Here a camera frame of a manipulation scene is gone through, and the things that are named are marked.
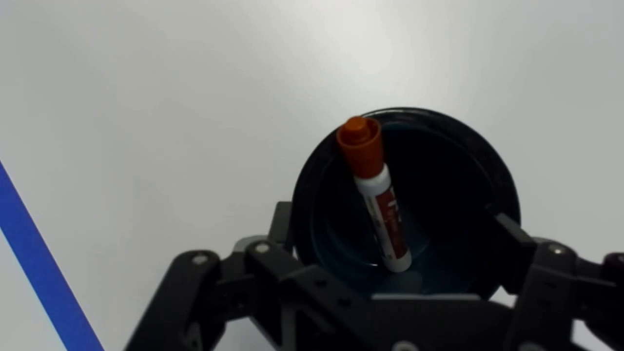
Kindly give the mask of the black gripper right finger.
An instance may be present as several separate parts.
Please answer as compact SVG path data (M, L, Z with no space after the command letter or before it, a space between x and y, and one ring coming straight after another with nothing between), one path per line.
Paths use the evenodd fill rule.
M573 342L573 322L624 351L624 254L601 264L579 258L569 246L529 236L495 207L484 213L493 232L491 256L499 283L515 295L505 351L585 351Z

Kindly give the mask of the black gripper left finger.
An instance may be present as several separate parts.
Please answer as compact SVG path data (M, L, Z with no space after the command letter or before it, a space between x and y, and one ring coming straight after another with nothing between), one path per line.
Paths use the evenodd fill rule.
M220 260L179 254L168 268L123 351L215 351L226 326L252 320L277 351L339 351L339 332L314 305L295 258L289 201L279 201L267 236L240 240Z

